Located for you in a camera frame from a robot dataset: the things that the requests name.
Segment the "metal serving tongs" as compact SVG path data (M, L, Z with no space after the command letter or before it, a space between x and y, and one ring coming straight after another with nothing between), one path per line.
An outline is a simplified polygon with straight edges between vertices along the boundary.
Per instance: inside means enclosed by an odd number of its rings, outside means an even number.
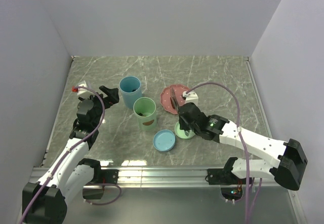
M180 105L179 105L179 102L177 100L177 96L176 96L176 93L175 93L175 90L173 89L173 87L170 88L170 94L171 94L171 96L174 97L174 100L175 100L175 103L176 103L176 112L178 113Z

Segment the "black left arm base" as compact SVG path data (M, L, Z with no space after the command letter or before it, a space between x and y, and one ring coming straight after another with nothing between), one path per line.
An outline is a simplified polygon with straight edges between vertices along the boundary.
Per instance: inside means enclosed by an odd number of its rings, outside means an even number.
M94 176L91 179L91 181L86 184L86 186L100 187L97 190L90 189L86 195L84 195L85 192L83 191L84 202L89 203L91 205L103 206L103 205L112 204L120 198L120 196L122 195L122 189L117 184L119 170L102 168L100 161L94 159L88 159L88 158L82 159L79 162L79 165L90 166L91 168L94 169ZM92 200L99 200L103 197L105 188L107 186L116 187L119 190L118 195L113 200L106 203L92 202Z

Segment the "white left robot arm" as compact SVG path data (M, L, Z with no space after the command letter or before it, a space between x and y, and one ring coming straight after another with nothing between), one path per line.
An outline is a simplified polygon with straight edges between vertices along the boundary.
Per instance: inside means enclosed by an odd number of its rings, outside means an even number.
M68 204L86 185L117 186L118 170L104 170L100 161L85 155L94 145L106 109L119 102L118 89L100 86L101 93L85 86L72 91L80 100L67 144L52 167L22 191L20 223L63 223Z

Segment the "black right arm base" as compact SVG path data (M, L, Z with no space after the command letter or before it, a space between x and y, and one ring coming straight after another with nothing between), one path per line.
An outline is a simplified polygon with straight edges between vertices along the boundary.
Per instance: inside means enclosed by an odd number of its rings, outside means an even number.
M223 168L207 169L205 181L209 185L219 185L222 197L225 201L240 201L243 198L243 185L246 184L246 174L237 177L232 173L233 165L237 157L231 157L227 160Z

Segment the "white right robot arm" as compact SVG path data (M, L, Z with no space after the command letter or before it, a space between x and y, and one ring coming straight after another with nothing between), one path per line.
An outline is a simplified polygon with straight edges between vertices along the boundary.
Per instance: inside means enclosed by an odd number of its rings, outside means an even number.
M183 85L165 87L157 98L123 101L106 111L91 153L111 166L210 166L213 182L246 177L274 180L297 191L307 166L300 142L272 139L205 114L197 94Z

